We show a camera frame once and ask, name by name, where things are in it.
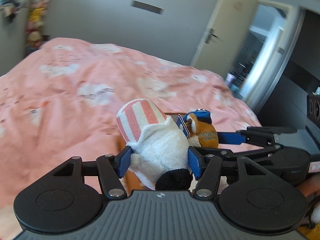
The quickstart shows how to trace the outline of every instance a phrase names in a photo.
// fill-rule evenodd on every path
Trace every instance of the orange plush toy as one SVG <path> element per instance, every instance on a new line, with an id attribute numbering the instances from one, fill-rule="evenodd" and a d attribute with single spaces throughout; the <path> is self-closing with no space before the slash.
<path id="1" fill-rule="evenodd" d="M 218 148 L 218 135 L 216 129 L 211 124 L 210 112 L 207 111 L 209 117 L 204 119 L 203 114 L 206 113 L 200 113 L 200 111 L 205 110 L 197 110 L 188 113 L 183 118 L 186 120 L 185 124 L 190 132 L 188 138 L 189 144 L 196 147 Z"/>

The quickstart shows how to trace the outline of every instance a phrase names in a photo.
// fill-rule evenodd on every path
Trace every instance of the metal rivet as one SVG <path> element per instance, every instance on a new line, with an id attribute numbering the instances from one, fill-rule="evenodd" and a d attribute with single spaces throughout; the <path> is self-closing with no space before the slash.
<path id="1" fill-rule="evenodd" d="M 199 189 L 197 190 L 196 194 L 199 196 L 199 197 L 209 197 L 212 192 L 211 190 L 208 190 L 206 188 L 203 188 L 203 189 Z"/>
<path id="2" fill-rule="evenodd" d="M 124 194 L 124 191 L 120 188 L 114 188 L 109 190 L 108 193 L 111 197 L 121 197 Z"/>

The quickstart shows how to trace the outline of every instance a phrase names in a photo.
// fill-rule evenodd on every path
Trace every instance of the striped hat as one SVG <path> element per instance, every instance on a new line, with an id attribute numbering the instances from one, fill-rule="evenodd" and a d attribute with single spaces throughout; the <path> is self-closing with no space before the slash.
<path id="1" fill-rule="evenodd" d="M 137 142 L 146 125 L 164 123 L 167 116 L 150 100 L 135 99 L 118 111 L 116 119 L 124 140 Z"/>

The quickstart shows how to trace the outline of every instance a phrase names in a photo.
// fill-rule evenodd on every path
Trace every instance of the stuffed bear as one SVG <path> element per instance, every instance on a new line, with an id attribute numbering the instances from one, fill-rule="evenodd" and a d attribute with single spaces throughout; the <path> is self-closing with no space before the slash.
<path id="1" fill-rule="evenodd" d="M 210 112 L 197 110 L 186 114 L 183 118 L 190 136 L 189 144 L 196 147 L 218 148 L 219 140 L 217 131 L 211 124 Z"/>
<path id="2" fill-rule="evenodd" d="M 129 170 L 153 190 L 188 190 L 189 142 L 172 117 L 148 99 L 125 104 L 116 121 L 132 148 Z"/>

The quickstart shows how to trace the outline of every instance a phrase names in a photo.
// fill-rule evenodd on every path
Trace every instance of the pink blanket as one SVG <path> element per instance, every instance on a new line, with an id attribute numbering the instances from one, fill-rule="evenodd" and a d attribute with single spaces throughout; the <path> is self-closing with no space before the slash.
<path id="1" fill-rule="evenodd" d="M 51 40 L 0 78 L 1 240 L 21 231 L 12 205 L 25 187 L 72 156 L 117 154 L 116 113 L 135 98 L 168 113 L 210 110 L 217 131 L 260 125 L 210 71 L 113 44 Z"/>

